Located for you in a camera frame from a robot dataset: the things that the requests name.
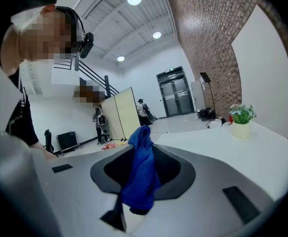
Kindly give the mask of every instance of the man standing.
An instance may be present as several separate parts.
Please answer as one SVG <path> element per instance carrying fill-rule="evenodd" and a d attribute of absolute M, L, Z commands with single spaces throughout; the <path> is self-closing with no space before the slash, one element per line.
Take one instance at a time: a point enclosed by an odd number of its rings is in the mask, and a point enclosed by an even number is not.
<path fill-rule="evenodd" d="M 100 128 L 100 124 L 101 124 L 101 120 L 103 120 L 103 122 L 106 123 L 106 118 L 101 113 L 101 111 L 98 107 L 95 109 L 95 111 L 96 112 L 94 113 L 92 119 L 93 119 L 93 122 L 96 122 L 96 131 L 97 131 L 97 136 L 98 136 L 97 145 L 102 145 L 102 142 L 101 142 L 102 130 Z M 108 137 L 106 134 L 104 134 L 104 138 L 105 138 L 105 143 L 108 142 Z"/>
<path fill-rule="evenodd" d="M 18 29 L 10 18 L 0 20 L 0 66 L 22 97 L 13 111 L 6 132 L 40 149 L 47 159 L 55 158 L 38 140 L 31 118 L 30 103 L 19 76 L 24 61 L 53 59 L 54 54 L 75 53 L 81 41 L 75 12 L 67 7 L 50 5 Z"/>

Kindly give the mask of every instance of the white pot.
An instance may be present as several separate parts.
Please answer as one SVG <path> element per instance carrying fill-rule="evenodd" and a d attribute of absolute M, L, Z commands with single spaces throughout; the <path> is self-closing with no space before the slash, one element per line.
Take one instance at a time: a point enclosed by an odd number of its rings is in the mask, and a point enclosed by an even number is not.
<path fill-rule="evenodd" d="M 237 124 L 235 122 L 232 123 L 231 134 L 235 137 L 246 139 L 249 138 L 250 135 L 250 123 L 247 124 Z"/>

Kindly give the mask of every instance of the partition screen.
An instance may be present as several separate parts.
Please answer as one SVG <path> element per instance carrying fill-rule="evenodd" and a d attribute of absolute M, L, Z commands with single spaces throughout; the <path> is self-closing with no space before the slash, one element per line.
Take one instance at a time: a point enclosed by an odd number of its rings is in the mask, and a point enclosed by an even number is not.
<path fill-rule="evenodd" d="M 123 130 L 120 123 L 118 110 L 116 108 L 114 97 L 110 97 L 101 103 L 103 113 L 106 117 L 110 137 L 113 140 L 121 140 L 124 138 Z"/>
<path fill-rule="evenodd" d="M 122 129 L 126 139 L 140 127 L 138 111 L 136 109 L 132 88 L 128 88 L 114 96 L 118 108 Z"/>

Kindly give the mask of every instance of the brick wall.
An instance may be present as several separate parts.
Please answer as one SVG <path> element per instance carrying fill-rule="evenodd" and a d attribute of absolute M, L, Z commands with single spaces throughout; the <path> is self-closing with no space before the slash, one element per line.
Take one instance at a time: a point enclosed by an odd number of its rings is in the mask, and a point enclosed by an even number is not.
<path fill-rule="evenodd" d="M 229 107 L 241 103 L 241 81 L 232 42 L 256 4 L 266 12 L 288 52 L 288 29 L 267 0 L 169 0 L 179 41 L 194 76 L 206 72 L 212 80 L 216 112 L 228 117 Z M 204 98 L 213 107 L 209 87 Z"/>

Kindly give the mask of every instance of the potted plant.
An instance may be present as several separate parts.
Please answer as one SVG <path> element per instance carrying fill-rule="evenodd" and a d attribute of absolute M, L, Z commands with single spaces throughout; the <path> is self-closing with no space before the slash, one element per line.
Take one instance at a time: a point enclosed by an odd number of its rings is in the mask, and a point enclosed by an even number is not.
<path fill-rule="evenodd" d="M 233 117 L 231 133 L 238 138 L 248 138 L 250 135 L 249 121 L 257 115 L 253 112 L 253 105 L 246 108 L 245 105 L 233 104 L 230 114 Z"/>

